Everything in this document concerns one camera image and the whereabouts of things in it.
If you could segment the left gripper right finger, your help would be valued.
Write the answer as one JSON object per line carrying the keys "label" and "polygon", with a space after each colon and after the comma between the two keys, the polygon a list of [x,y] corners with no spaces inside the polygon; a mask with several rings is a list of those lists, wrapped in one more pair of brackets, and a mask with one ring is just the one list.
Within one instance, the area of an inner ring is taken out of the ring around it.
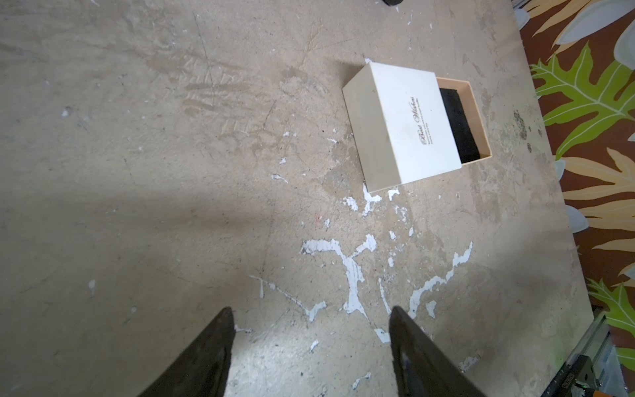
{"label": "left gripper right finger", "polygon": [[399,396],[482,396],[400,306],[390,314],[390,347]]}

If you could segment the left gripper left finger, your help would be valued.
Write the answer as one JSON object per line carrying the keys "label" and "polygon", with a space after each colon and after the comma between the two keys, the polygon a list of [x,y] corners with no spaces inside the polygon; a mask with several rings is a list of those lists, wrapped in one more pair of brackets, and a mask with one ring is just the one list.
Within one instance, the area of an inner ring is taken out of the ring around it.
{"label": "left gripper left finger", "polygon": [[141,395],[223,396],[235,336],[233,311],[225,307]]}

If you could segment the white drawer jewelry box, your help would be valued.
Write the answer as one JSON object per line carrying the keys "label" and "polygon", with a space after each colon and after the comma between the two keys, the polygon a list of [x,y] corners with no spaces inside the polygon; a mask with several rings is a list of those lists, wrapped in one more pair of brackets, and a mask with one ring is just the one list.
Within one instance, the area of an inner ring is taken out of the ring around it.
{"label": "white drawer jewelry box", "polygon": [[370,193],[460,170],[492,156],[467,81],[370,62],[342,93]]}

